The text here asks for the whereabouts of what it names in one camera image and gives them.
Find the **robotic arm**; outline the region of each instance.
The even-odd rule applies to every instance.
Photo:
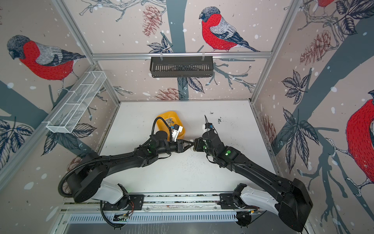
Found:
[[[161,117],[156,118],[150,138],[133,152],[114,156],[88,154],[61,179],[58,185],[59,194],[63,197],[73,197],[78,203],[90,198],[107,201],[118,210],[122,210],[130,203],[129,195],[121,184],[113,185],[103,181],[106,176],[133,167],[148,166],[158,159],[163,159],[159,158],[159,154],[182,153],[194,146],[195,151],[212,156],[213,162],[219,167],[239,173],[265,190],[259,191],[245,184],[239,184],[232,194],[235,206],[262,207],[279,215],[280,219],[293,230],[299,232],[303,230],[313,203],[300,180],[295,178],[290,181],[277,176],[249,160],[239,150],[225,146],[206,117],[206,132],[194,142],[177,140],[176,136],[182,128],[178,125],[174,125],[173,129],[167,125],[171,136],[169,141],[167,141],[168,134],[164,131],[153,134],[158,119],[167,125]],[[62,189],[65,181],[71,190],[70,194]]]

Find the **white mesh basket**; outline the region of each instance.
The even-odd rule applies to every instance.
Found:
[[[47,128],[54,133],[71,133],[106,78],[103,71],[87,72],[77,89],[68,92],[69,99],[47,124]]]

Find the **orange tray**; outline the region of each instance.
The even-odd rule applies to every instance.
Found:
[[[183,127],[182,132],[178,134],[177,139],[183,139],[184,138],[184,134],[185,134],[186,131],[184,129],[184,126],[183,126],[181,120],[179,119],[178,115],[174,111],[168,111],[166,113],[163,113],[163,114],[159,115],[158,117],[162,117],[165,120],[171,118],[174,123],[170,124],[170,126],[174,126],[174,124],[178,124],[179,126],[182,126]],[[169,136],[169,129],[166,127],[164,122],[159,119],[159,120],[157,120],[156,124],[157,124],[157,127],[159,128],[160,131],[165,131],[168,134],[168,139],[169,139],[169,137],[170,137]]]

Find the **white tabletop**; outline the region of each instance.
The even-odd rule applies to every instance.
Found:
[[[149,138],[154,119],[171,110],[182,121],[185,140],[201,137],[206,115],[226,146],[238,149],[258,165],[275,172],[248,101],[121,103],[101,155],[133,151]],[[194,152],[192,148],[184,153],[172,153],[171,157],[146,167],[117,172],[104,180],[120,183],[128,192],[233,191],[239,183],[258,188],[247,178],[208,162],[205,153]]]

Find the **black wire basket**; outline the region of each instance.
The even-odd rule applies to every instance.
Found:
[[[151,58],[152,77],[211,77],[213,75],[213,56],[185,56]]]

